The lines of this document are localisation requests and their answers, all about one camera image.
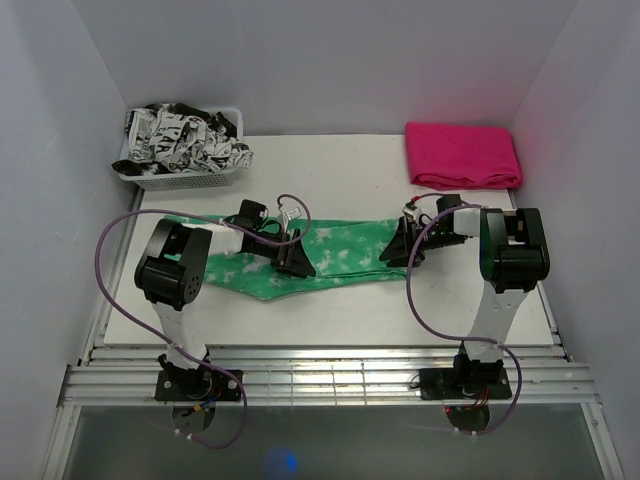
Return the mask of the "green tie-dye trousers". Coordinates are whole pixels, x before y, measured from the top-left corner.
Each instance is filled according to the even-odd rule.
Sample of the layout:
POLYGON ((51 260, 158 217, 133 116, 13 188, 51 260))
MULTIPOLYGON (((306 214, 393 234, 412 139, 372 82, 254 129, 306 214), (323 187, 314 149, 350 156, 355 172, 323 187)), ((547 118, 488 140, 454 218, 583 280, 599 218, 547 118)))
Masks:
POLYGON ((278 273, 266 258, 254 254, 217 254, 207 261, 204 282, 261 301, 358 284, 403 282, 404 267, 388 267, 379 260, 396 226, 393 219, 316 219, 302 239, 315 276, 301 279, 278 273))

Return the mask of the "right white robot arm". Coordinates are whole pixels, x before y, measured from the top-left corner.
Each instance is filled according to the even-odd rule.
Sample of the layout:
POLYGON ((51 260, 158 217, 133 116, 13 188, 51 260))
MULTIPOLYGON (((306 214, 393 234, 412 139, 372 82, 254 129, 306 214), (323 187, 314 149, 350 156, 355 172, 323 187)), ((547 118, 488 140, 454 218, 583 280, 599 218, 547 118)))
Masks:
POLYGON ((437 197, 429 218, 409 200, 379 259, 389 267, 417 267, 428 250, 479 240, 482 297, 469 334, 461 339, 449 368, 424 368, 415 385, 424 400, 505 400, 511 388, 504 367, 504 343, 515 315, 550 271, 540 213, 535 208, 504 211, 474 206, 457 194, 437 197))

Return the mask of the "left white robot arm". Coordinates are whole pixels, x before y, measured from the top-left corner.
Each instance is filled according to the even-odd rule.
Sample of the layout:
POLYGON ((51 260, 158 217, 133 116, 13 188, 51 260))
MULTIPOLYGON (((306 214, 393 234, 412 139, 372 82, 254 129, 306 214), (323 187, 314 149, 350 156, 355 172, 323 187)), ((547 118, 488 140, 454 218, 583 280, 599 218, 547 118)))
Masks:
POLYGON ((150 302, 170 339, 158 358, 161 372, 155 398, 160 401, 239 401, 242 372, 226 375, 200 363, 209 351, 197 333, 193 302, 205 280, 209 257, 218 254, 253 254, 270 261, 276 272, 307 278, 315 269, 301 238, 309 230, 289 228, 307 215, 305 208, 278 205, 279 215, 268 218, 265 205, 251 200, 239 212, 206 226, 189 226, 176 220, 160 220, 141 256, 134 283, 150 302))

